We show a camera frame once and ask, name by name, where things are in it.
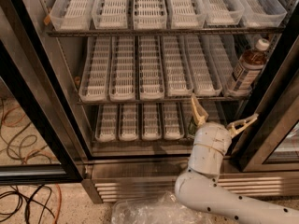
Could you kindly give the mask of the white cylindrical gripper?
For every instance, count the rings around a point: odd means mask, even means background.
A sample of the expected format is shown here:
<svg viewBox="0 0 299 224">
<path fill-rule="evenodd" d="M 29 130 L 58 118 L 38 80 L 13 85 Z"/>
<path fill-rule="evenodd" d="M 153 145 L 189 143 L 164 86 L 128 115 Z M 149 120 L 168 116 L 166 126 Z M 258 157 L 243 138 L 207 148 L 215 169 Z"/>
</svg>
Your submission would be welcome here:
<svg viewBox="0 0 299 224">
<path fill-rule="evenodd" d="M 203 175 L 219 175 L 223 157 L 232 143 L 232 138 L 254 123 L 258 119 L 258 114 L 229 123 L 227 131 L 221 124 L 206 123 L 208 113 L 194 94 L 191 96 L 191 106 L 194 123 L 197 127 L 202 126 L 195 133 L 188 166 Z"/>
</svg>

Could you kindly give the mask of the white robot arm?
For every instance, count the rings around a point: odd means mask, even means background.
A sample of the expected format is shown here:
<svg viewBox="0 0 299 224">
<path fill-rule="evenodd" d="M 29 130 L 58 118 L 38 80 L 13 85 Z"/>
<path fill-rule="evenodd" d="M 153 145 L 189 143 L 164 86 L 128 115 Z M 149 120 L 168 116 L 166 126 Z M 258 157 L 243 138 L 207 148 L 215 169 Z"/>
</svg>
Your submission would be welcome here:
<svg viewBox="0 0 299 224">
<path fill-rule="evenodd" d="M 186 207 L 228 217 L 238 224 L 299 224 L 299 211 L 237 195 L 218 184 L 221 165 L 232 139 L 258 118 L 253 114 L 228 126 L 209 122 L 198 99 L 191 97 L 196 132 L 187 170 L 178 176 L 175 196 Z"/>
</svg>

